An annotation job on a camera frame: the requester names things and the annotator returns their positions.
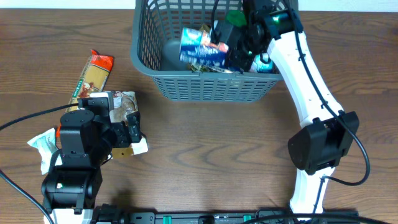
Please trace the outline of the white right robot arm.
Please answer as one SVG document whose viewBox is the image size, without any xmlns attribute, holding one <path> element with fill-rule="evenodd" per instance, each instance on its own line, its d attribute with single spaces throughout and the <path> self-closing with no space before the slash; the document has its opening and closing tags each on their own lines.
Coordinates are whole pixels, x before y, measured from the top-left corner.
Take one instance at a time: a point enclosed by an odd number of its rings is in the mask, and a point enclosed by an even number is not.
<svg viewBox="0 0 398 224">
<path fill-rule="evenodd" d="M 307 44 L 299 15 L 291 6 L 271 1 L 244 1 L 235 21 L 213 21 L 211 40 L 228 48 L 227 66 L 248 71 L 267 54 L 293 99 L 300 131 L 288 141 L 297 168 L 291 211 L 307 219 L 323 212 L 327 183 L 352 145 L 358 142 L 359 118 L 335 100 Z"/>
</svg>

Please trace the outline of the blue tissue pack box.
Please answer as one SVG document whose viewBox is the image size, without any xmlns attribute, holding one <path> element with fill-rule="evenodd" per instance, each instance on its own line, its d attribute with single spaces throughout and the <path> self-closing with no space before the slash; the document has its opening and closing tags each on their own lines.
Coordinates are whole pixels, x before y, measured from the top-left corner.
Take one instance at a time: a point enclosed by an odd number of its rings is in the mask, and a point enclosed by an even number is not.
<svg viewBox="0 0 398 224">
<path fill-rule="evenodd" d="M 229 47 L 220 42 L 214 41 L 214 32 L 202 32 L 191 28 L 184 28 L 180 39 L 179 60 L 190 64 L 201 64 L 214 66 L 232 72 L 241 72 L 240 70 L 229 66 Z M 271 70 L 269 72 L 251 72 L 251 73 L 270 73 L 273 71 L 274 64 L 271 61 Z"/>
</svg>

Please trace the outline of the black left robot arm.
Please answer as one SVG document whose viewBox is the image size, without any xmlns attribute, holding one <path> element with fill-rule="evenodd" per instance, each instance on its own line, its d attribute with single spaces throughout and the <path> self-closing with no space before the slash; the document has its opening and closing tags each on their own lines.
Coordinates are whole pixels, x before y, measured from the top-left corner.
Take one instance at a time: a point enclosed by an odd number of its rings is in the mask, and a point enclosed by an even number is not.
<svg viewBox="0 0 398 224">
<path fill-rule="evenodd" d="M 124 148 L 142 139 L 140 112 L 127 115 L 127 122 L 112 123 L 108 110 L 75 110 L 61 118 L 61 150 L 56 152 L 42 183 L 44 208 L 72 208 L 75 214 L 95 206 L 102 183 L 101 166 L 114 148 Z"/>
</svg>

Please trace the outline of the gold foil coffee bag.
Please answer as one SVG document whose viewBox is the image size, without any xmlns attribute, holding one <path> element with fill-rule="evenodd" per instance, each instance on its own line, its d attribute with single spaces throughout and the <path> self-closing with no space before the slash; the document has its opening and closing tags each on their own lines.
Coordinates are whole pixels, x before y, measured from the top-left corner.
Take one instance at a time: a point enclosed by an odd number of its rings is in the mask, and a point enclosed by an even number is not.
<svg viewBox="0 0 398 224">
<path fill-rule="evenodd" d="M 208 25 L 202 24 L 200 27 L 200 31 L 202 32 L 210 32 L 211 29 Z M 232 73 L 231 70 L 214 67 L 214 66 L 206 66 L 201 64 L 191 64 L 188 66 L 188 69 L 193 72 L 218 72 L 218 73 Z"/>
</svg>

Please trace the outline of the green lid glass jar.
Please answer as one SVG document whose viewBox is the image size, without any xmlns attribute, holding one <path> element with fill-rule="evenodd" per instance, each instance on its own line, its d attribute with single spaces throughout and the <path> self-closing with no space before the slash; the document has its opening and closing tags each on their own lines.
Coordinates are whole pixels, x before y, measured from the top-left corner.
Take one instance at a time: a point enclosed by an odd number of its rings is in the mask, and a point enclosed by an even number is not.
<svg viewBox="0 0 398 224">
<path fill-rule="evenodd" d="M 243 27 L 247 25 L 244 13 L 239 10 L 228 11 L 225 20 L 236 27 Z"/>
</svg>

